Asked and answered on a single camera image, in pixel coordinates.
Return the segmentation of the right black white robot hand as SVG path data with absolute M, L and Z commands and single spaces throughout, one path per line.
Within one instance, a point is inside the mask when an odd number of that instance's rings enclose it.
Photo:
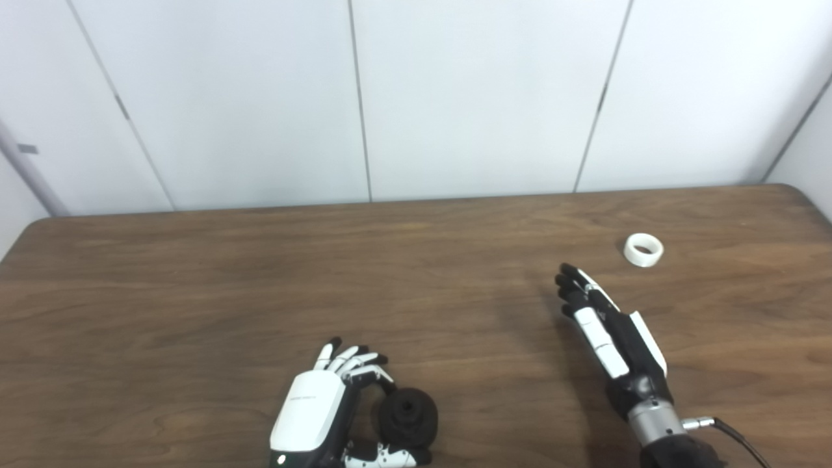
M 583 270 L 562 263 L 554 278 L 562 314 L 579 328 L 605 373 L 606 397 L 626 419 L 644 402 L 674 403 L 666 364 L 650 331 L 636 313 L 624 313 Z

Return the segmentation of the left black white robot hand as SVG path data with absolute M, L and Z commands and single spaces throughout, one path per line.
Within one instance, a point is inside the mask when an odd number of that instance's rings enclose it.
M 268 439 L 271 467 L 421 467 L 439 431 L 439 409 L 416 388 L 399 388 L 385 355 L 364 344 L 341 350 L 334 337 L 314 365 L 294 377 Z M 378 441 L 350 432 L 363 391 L 377 385 Z

